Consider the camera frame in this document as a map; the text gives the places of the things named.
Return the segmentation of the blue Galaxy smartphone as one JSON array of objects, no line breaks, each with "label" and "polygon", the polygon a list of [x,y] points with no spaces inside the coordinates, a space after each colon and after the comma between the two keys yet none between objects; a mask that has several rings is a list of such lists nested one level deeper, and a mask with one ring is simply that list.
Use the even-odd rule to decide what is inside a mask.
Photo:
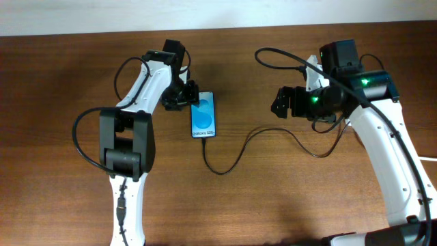
[{"label": "blue Galaxy smartphone", "polygon": [[213,92],[200,92],[199,103],[191,105],[191,136],[193,138],[216,136]]}]

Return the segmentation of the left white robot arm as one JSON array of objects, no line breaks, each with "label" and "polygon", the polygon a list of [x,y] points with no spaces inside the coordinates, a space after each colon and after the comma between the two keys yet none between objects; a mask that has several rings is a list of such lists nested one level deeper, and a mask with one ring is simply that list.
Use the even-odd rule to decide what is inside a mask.
[{"label": "left white robot arm", "polygon": [[129,93],[100,112],[100,163],[108,168],[113,193],[112,245],[145,244],[143,194],[156,155],[152,114],[157,105],[179,111],[199,102],[199,87],[182,65],[187,54],[177,40],[149,50]]}]

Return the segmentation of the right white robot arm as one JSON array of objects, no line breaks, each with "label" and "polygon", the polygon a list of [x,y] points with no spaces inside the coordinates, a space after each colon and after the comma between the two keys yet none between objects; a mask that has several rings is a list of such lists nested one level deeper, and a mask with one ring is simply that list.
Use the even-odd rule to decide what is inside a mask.
[{"label": "right white robot arm", "polygon": [[271,110],[333,122],[341,113],[361,139],[378,179],[389,226],[322,239],[323,245],[435,245],[436,189],[403,119],[399,93],[385,70],[366,71],[353,40],[320,48],[305,61],[306,87],[282,87]]}]

